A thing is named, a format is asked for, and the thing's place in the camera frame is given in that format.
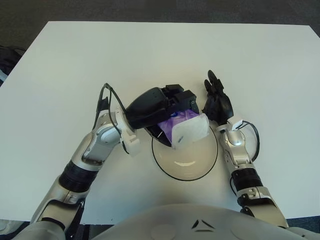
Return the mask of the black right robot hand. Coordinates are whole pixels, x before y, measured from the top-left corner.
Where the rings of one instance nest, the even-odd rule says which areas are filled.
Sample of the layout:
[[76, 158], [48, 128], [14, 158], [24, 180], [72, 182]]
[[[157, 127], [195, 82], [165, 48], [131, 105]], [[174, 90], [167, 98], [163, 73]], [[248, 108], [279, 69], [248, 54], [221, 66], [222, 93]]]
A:
[[224, 93], [224, 86], [219, 78], [209, 70], [208, 79], [204, 80], [207, 99], [202, 112], [209, 120], [215, 121], [219, 126], [225, 125], [229, 118], [234, 116], [229, 97]]

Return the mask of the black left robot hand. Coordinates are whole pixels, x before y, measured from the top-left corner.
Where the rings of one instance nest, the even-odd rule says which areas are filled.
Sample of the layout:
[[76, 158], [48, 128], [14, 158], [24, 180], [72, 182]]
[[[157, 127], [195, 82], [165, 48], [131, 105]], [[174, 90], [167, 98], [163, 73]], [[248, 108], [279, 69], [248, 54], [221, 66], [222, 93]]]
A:
[[170, 84], [163, 88], [153, 87], [126, 108], [125, 116], [133, 129], [146, 129], [151, 137], [171, 147], [169, 137], [160, 128], [159, 123], [187, 110], [198, 114], [196, 98], [194, 93], [184, 90], [179, 84]]

